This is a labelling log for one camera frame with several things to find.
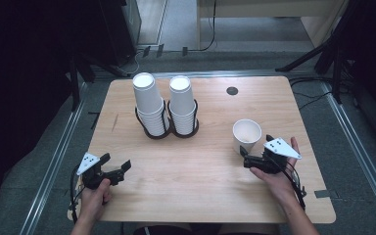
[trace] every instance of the wooden table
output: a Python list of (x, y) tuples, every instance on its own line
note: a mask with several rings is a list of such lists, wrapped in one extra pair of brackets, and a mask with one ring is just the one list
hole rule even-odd
[[(164, 99), (169, 79), (157, 79)], [(332, 223), (335, 212), (329, 198), (316, 199), (325, 190), (289, 82), (283, 76), (191, 77), (198, 101), (198, 133), (188, 139), (169, 134), (148, 138), (134, 114), (132, 80), (115, 80), (89, 147), (96, 156), (111, 154), (104, 171), (131, 159), (124, 181), (112, 187), (113, 199), (102, 220), (168, 222), (281, 223), (285, 218), (264, 182), (243, 168), (232, 149), (232, 126), (241, 118), (258, 122), (263, 136), (296, 136), (302, 160), (297, 171), (307, 190), (306, 213), (314, 223)], [(228, 95), (230, 86), (238, 88)], [(260, 156), (261, 138), (252, 153)]]

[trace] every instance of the finger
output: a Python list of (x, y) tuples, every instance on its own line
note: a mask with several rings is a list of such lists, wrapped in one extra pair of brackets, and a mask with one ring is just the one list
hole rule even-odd
[(289, 163), (292, 167), (295, 167), (295, 164), (296, 164), (297, 161), (298, 161), (298, 160), (295, 159), (295, 158), (288, 158), (288, 163)]
[(296, 140), (295, 137), (292, 137), (292, 138), (291, 138), (291, 144), (292, 144), (292, 148), (293, 148), (296, 152), (300, 153), (300, 152), (299, 152), (298, 141)]
[(110, 189), (105, 192), (105, 194), (103, 195), (103, 201), (104, 202), (108, 202), (110, 199), (112, 198), (112, 194), (110, 193)]
[(104, 196), (106, 192), (109, 192), (109, 189), (110, 189), (110, 180), (105, 178), (100, 183), (99, 188), (97, 188), (97, 193), (101, 196)]
[(264, 176), (265, 176), (265, 173), (259, 169), (259, 168), (256, 168), (256, 167), (251, 167), (250, 168), (250, 171), (252, 172), (252, 174), (254, 174), (257, 178), (261, 179), (261, 180), (264, 180)]

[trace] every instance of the tripod leg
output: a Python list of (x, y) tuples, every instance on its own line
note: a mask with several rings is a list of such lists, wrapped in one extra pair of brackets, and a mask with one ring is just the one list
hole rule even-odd
[(298, 58), (296, 61), (292, 62), (291, 64), (283, 68), (278, 68), (275, 70), (276, 71), (291, 71), (292, 69), (296, 68), (297, 66), (305, 63), (306, 61), (312, 59), (317, 54), (321, 53), (325, 49), (325, 47), (328, 46), (328, 44), (329, 44), (329, 39), (326, 42), (319, 45), (318, 47), (314, 48), (313, 50), (307, 52), (306, 54), (304, 54), (303, 56), (301, 56), (300, 58)]

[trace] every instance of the stacked paper cups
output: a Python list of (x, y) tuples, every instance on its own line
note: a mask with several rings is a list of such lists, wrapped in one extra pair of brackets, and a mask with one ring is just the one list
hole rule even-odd
[(133, 77), (137, 115), (152, 136), (162, 136), (169, 129), (165, 102), (155, 83), (155, 78), (146, 72)]
[(196, 103), (192, 93), (191, 82), (186, 76), (175, 76), (170, 80), (169, 111), (176, 133), (188, 135), (197, 125), (195, 120)]

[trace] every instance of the cup rim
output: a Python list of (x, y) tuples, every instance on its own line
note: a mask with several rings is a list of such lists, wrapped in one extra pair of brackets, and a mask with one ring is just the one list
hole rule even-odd
[[(149, 75), (151, 78), (152, 78), (152, 82), (149, 84), (149, 86), (145, 86), (145, 87), (140, 87), (140, 86), (137, 86), (135, 85), (135, 79), (140, 76), (140, 75)], [(135, 88), (136, 90), (140, 90), (140, 91), (145, 91), (145, 90), (149, 90), (151, 89), (154, 85), (155, 85), (155, 78), (153, 75), (151, 75), (150, 73), (148, 72), (140, 72), (140, 73), (137, 73), (135, 76), (133, 76), (132, 78), (132, 84), (133, 84), (133, 88)]]
[(259, 141), (260, 138), (261, 138), (261, 127), (260, 127), (260, 125), (259, 125), (257, 122), (253, 121), (252, 119), (247, 119), (247, 118), (239, 119), (239, 120), (237, 120), (237, 121), (234, 123), (234, 125), (233, 125), (233, 135), (234, 135), (234, 137), (235, 137), (237, 140), (240, 141), (240, 138), (238, 138), (238, 136), (236, 135), (236, 132), (235, 132), (235, 126), (236, 126), (236, 124), (238, 124), (239, 122), (242, 122), (242, 121), (248, 121), (248, 122), (251, 122), (251, 123), (255, 124), (255, 125), (258, 127), (258, 129), (260, 130), (260, 134), (259, 134), (259, 136), (256, 138), (256, 140), (254, 140), (254, 141), (241, 141), (241, 142), (243, 142), (243, 143), (245, 143), (245, 144), (252, 144), (252, 143), (255, 143), (255, 142)]
[[(180, 79), (180, 78), (184, 78), (184, 79), (188, 80), (188, 86), (185, 87), (183, 90), (176, 90), (176, 89), (174, 89), (174, 88), (172, 87), (171, 84), (172, 84), (172, 82), (173, 82), (175, 79)], [(173, 78), (170, 79), (170, 81), (169, 81), (169, 89), (170, 89), (170, 91), (173, 92), (173, 93), (185, 93), (185, 92), (187, 92), (187, 91), (189, 91), (189, 90), (191, 89), (191, 80), (190, 80), (190, 78), (189, 78), (188, 76), (185, 76), (185, 75), (177, 75), (177, 76), (175, 76), (175, 77), (173, 77)]]

